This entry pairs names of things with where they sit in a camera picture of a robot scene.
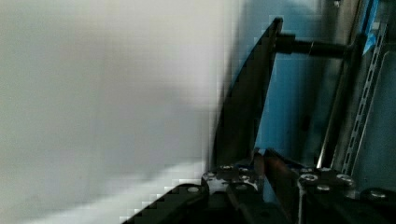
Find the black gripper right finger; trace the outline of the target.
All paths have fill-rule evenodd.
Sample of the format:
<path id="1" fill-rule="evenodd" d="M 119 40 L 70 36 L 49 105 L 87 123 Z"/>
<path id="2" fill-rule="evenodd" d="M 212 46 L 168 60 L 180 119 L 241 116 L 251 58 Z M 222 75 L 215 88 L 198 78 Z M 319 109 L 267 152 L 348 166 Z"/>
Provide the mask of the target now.
<path id="1" fill-rule="evenodd" d="M 263 155 L 264 172 L 292 224 L 359 224 L 360 206 L 351 199 L 354 180 L 331 168 L 306 167 L 273 149 Z"/>

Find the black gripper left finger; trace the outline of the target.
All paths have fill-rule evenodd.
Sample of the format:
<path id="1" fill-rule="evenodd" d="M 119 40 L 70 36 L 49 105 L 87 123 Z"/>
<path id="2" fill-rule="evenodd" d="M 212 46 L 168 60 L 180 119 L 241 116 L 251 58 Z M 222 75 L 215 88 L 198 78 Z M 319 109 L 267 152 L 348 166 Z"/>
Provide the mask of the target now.
<path id="1" fill-rule="evenodd" d="M 207 186 L 209 199 L 224 197 L 229 209 L 243 224 L 259 224 L 263 221 L 263 160 L 255 148 L 249 157 L 234 164 L 225 164 L 205 172 L 202 184 Z"/>

